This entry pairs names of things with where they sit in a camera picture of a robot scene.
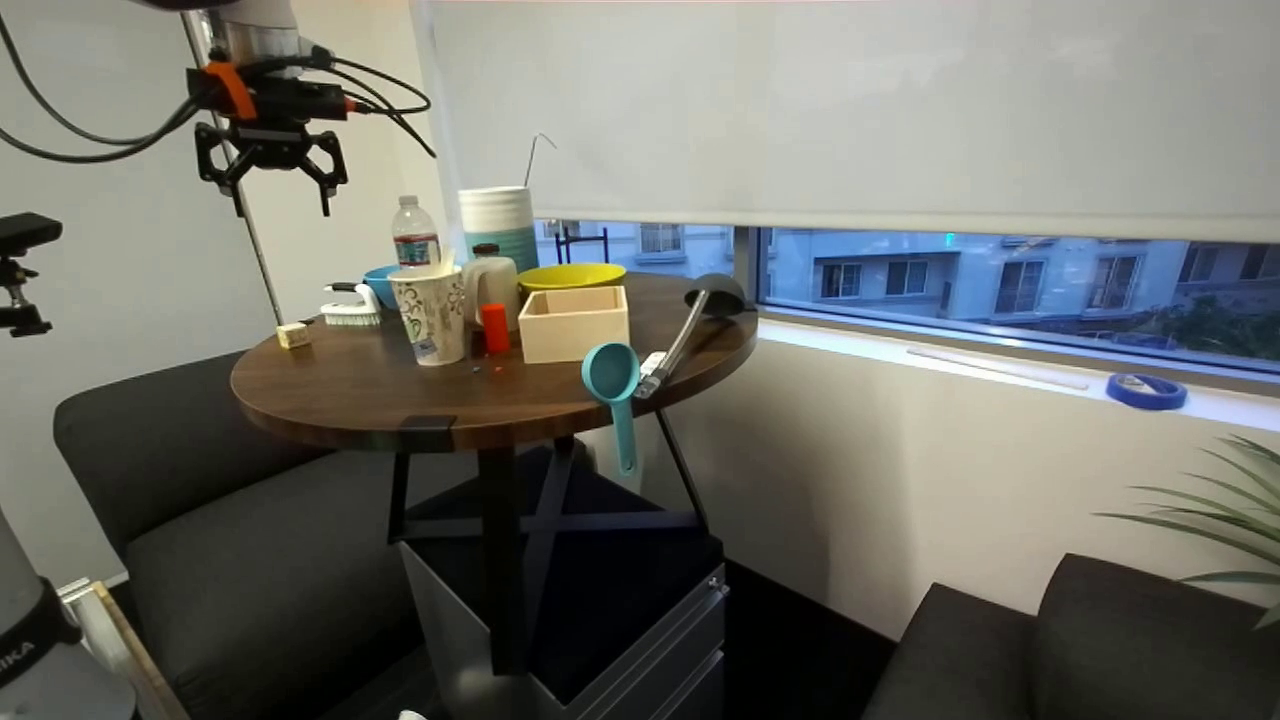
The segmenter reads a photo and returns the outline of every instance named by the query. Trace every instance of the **green leaf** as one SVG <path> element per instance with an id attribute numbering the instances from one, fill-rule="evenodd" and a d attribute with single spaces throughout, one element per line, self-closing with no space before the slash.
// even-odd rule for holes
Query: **green leaf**
<path id="1" fill-rule="evenodd" d="M 1238 455 L 1225 455 L 1225 452 L 1209 452 L 1209 455 L 1215 455 L 1221 465 L 1231 465 L 1241 477 L 1250 477 L 1257 489 L 1263 489 L 1271 499 L 1280 499 L 1280 486 L 1277 482 L 1270 482 L 1263 473 L 1257 473 L 1257 469 L 1250 469 L 1250 465 L 1241 465 Z"/>
<path id="2" fill-rule="evenodd" d="M 1271 473 L 1277 473 L 1271 482 L 1280 486 L 1280 452 L 1271 452 L 1270 443 L 1250 441 L 1250 435 L 1228 435 L 1225 443 L 1238 447 L 1241 455 L 1271 465 Z"/>
<path id="3" fill-rule="evenodd" d="M 1257 508 L 1280 516 L 1280 503 L 1271 503 L 1270 497 L 1257 497 L 1257 494 L 1250 494 L 1241 486 L 1228 486 L 1228 482 L 1215 482 L 1215 477 L 1200 477 L 1200 473 L 1190 473 L 1190 477 L 1200 482 L 1200 486 L 1211 486 L 1211 489 L 1221 489 L 1228 497 L 1251 499 Z"/>
<path id="4" fill-rule="evenodd" d="M 1160 486 L 1134 486 L 1134 489 L 1135 489 L 1135 494 L 1149 494 L 1149 497 L 1177 497 L 1177 499 L 1190 499 L 1190 503 L 1200 503 L 1200 508 L 1250 516 L 1250 514 L 1238 508 L 1238 503 L 1221 503 L 1221 499 L 1209 499 L 1209 497 L 1195 497 L 1195 494 L 1179 494 L 1179 489 L 1160 489 Z"/>
<path id="5" fill-rule="evenodd" d="M 1200 525 L 1184 525 L 1184 521 L 1170 521 L 1170 516 L 1134 516 L 1134 514 L 1102 514 L 1102 516 L 1130 521 L 1130 525 L 1173 529 L 1173 532 L 1184 532 L 1184 538 L 1204 538 L 1204 540 L 1241 550 L 1241 551 L 1250 551 L 1250 558 L 1257 558 L 1257 559 L 1280 563 L 1280 551 L 1257 550 L 1257 544 L 1238 540 L 1238 538 L 1209 532 L 1209 529 L 1200 529 Z"/>
<path id="6" fill-rule="evenodd" d="M 1263 540 L 1263 544 L 1277 544 L 1277 551 L 1280 551 L 1280 529 L 1260 525 L 1260 521 L 1251 521 L 1251 516 L 1241 516 L 1241 514 L 1204 514 L 1204 508 L 1166 508 L 1166 514 L 1173 514 L 1173 516 L 1195 516 L 1195 521 L 1215 525 L 1215 529 L 1225 529 L 1225 532 L 1250 532 L 1250 538 L 1257 538 L 1257 540 Z"/>

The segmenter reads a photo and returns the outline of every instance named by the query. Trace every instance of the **table top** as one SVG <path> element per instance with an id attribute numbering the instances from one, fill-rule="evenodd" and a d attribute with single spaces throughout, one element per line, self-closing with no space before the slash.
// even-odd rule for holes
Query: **table top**
<path id="1" fill-rule="evenodd" d="M 696 279 L 628 278 L 633 350 L 640 361 L 666 352 Z M 608 408 L 580 383 L 580 365 L 524 365 L 519 352 L 417 367 L 399 321 L 382 328 L 312 328 L 312 343 L 285 352 L 256 343 L 233 367 L 245 416 L 285 441 L 321 447 L 506 447 L 558 441 L 608 424 Z M 755 313 L 741 313 L 705 342 L 682 372 L 637 416 L 689 400 L 733 375 L 755 343 Z"/>

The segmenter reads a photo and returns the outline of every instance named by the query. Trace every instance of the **white wall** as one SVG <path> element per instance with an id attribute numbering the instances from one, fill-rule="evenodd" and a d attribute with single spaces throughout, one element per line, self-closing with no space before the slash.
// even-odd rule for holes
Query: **white wall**
<path id="1" fill-rule="evenodd" d="M 309 42 L 426 89 L 413 0 L 291 0 L 291 7 Z M 413 117 L 413 129 L 422 129 L 435 154 L 448 154 L 435 143 L 435 117 L 439 109 Z M 317 184 L 299 173 L 245 176 L 247 215 L 288 321 L 317 317 L 333 279 L 361 279 L 367 269 L 398 261 L 390 238 L 398 196 L 417 192 L 435 224 L 448 224 L 439 164 L 430 162 L 391 119 L 358 117 L 348 125 L 333 125 L 333 132 L 345 143 L 354 176 L 337 192 L 333 215 L 321 215 Z"/>
<path id="2" fill-rule="evenodd" d="M 147 132 L 186 100 L 176 16 L 133 0 L 0 0 L 45 92 L 100 132 Z M 73 154 L 0 66 L 0 125 Z M 245 350 L 271 328 L 245 224 L 196 182 L 194 137 L 110 170 L 57 170 L 0 148 L 0 215 L 45 212 L 65 239 L 30 252 L 39 342 L 0 336 L 0 508 L 54 582 L 115 578 L 90 503 L 54 447 L 67 393 Z"/>
<path id="3" fill-rule="evenodd" d="M 1105 400 L 1105 372 L 786 321 L 764 336 L 671 429 L 727 558 L 875 632 L 900 637 L 938 582 L 1031 613 L 1060 551 L 1241 570 L 1097 514 L 1142 508 L 1134 486 L 1215 473 L 1204 452 L 1228 434 L 1277 447 L 1280 400 L 1192 389 L 1184 414 L 1134 414 Z M 682 503 L 652 429 L 646 443 L 649 494 Z"/>

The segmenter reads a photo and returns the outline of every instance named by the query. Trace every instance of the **window sill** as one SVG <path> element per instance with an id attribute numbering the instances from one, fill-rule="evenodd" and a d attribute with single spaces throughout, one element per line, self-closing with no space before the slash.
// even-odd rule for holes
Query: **window sill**
<path id="1" fill-rule="evenodd" d="M 838 352 L 847 361 L 880 361 L 880 365 L 900 365 L 922 372 L 953 372 L 953 375 L 971 375 L 991 383 L 1020 383 L 1031 393 L 1060 393 L 1060 395 L 1083 395 L 1097 405 L 1117 405 L 1108 395 L 1108 375 L 1121 367 L 1121 361 L 1112 361 L 1112 367 L 1031 361 L 1031 355 L 1013 355 L 1013 350 L 986 352 L 986 350 L 971 350 L 971 343 L 960 350 L 949 342 L 917 342 L 917 336 L 909 342 L 909 336 L 873 333 L 873 328 L 866 333 L 831 321 L 804 321 L 791 313 L 764 313 L 760 342 Z M 1280 395 L 1271 389 L 1221 389 L 1221 383 L 1184 382 L 1184 375 L 1177 382 L 1190 389 L 1190 405 L 1177 408 L 1177 416 L 1238 424 L 1251 434 L 1280 434 Z"/>

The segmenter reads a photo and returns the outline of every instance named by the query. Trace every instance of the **black armchair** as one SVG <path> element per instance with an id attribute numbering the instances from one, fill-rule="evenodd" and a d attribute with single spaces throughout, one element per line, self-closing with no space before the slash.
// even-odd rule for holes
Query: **black armchair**
<path id="1" fill-rule="evenodd" d="M 1280 627 L 1204 587 L 1065 558 L 1039 615 L 930 587 L 866 720 L 1280 720 Z"/>
<path id="2" fill-rule="evenodd" d="M 196 720 L 422 705 L 430 666 L 390 550 L 391 455 L 256 434 L 233 365 L 57 408 L 57 443 L 128 570 L 119 603 Z"/>

